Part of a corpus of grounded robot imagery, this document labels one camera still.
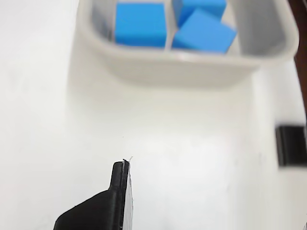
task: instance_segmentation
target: dark edge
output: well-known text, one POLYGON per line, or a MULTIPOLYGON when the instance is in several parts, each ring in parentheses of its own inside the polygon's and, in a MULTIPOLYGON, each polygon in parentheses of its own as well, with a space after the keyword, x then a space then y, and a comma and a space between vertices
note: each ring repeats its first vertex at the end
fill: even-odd
POLYGON ((127 190, 127 180, 129 174, 129 162, 123 159, 122 174, 121 174, 121 203, 120 203, 120 219, 119 227, 123 228, 124 222, 124 210, 125 210, 125 201, 126 201, 126 190, 127 190))
POLYGON ((285 156, 284 156, 284 142, 283 142, 283 128, 277 127, 275 130, 276 133, 276 145, 277 145, 277 155, 278 155, 278 164, 279 166, 285 166, 285 156))

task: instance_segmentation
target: white background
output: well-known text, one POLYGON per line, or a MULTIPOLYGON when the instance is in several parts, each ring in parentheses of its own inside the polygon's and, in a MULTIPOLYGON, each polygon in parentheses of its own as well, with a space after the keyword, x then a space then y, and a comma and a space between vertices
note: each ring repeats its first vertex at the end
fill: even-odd
POLYGON ((307 171, 274 127, 306 121, 293 61, 229 89, 123 82, 74 34, 77 0, 0 1, 0 229, 53 229, 131 162, 135 230, 302 229, 307 171))

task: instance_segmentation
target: blue cube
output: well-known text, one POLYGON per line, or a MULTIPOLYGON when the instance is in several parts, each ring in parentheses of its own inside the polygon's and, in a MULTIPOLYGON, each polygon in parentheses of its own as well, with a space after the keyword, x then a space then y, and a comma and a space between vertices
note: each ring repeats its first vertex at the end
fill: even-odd
POLYGON ((226 53, 236 31, 203 10, 196 10, 175 34, 172 47, 226 53))
POLYGON ((172 0, 172 5, 177 25, 180 28, 197 8, 221 19, 227 3, 226 0, 172 0))
POLYGON ((164 47, 164 4, 119 2, 114 35, 115 42, 122 45, 164 47))

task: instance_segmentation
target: black object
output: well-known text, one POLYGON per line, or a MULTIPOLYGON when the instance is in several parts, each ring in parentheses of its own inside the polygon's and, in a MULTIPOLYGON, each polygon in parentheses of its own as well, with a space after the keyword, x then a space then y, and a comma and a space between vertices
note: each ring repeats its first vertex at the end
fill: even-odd
POLYGON ((306 127, 276 128, 279 166, 307 166, 306 127))
POLYGON ((122 230, 128 174, 128 161, 114 163, 110 188, 62 214, 54 230, 122 230))

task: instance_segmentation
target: white container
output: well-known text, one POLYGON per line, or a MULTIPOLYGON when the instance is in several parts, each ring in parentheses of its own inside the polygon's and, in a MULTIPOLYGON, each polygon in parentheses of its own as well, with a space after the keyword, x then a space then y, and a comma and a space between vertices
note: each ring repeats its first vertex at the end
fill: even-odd
POLYGON ((287 0, 229 0, 223 20, 237 28, 238 38, 226 55, 171 50, 175 19, 170 0, 164 2, 164 50, 113 42, 116 0, 80 0, 77 32, 117 76, 160 86, 228 86, 262 65, 291 59, 297 51, 298 29, 287 0))

